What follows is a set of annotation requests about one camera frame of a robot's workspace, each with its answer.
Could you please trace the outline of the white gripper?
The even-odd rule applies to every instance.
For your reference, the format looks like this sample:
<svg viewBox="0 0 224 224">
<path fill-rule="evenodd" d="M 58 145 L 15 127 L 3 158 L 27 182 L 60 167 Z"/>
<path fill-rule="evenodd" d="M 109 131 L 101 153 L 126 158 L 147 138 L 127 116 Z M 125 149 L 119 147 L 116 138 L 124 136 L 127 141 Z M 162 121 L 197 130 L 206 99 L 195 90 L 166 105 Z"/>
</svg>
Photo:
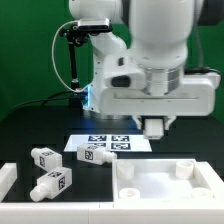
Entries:
<svg viewBox="0 0 224 224">
<path fill-rule="evenodd" d="M 138 130 L 144 128 L 141 116 L 165 116 L 168 130 L 175 116 L 206 116 L 214 110 L 215 90 L 221 76 L 215 72 L 206 75 L 186 75 L 180 86 L 164 96 L 150 96 L 138 90 L 109 89 L 102 91 L 98 107 L 106 115 L 131 115 Z"/>
</svg>

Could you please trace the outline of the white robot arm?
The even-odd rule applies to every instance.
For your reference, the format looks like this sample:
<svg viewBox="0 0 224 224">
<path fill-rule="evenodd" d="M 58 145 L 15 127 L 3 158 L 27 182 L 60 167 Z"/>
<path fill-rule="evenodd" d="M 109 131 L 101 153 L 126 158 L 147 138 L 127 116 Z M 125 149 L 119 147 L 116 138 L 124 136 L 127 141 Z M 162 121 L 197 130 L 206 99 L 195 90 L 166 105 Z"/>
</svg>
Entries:
<svg viewBox="0 0 224 224">
<path fill-rule="evenodd" d="M 86 112 L 168 129 L 213 111 L 220 76 L 184 66 L 191 30 L 223 21 L 224 0 L 69 0 L 69 10 L 93 46 Z"/>
</svg>

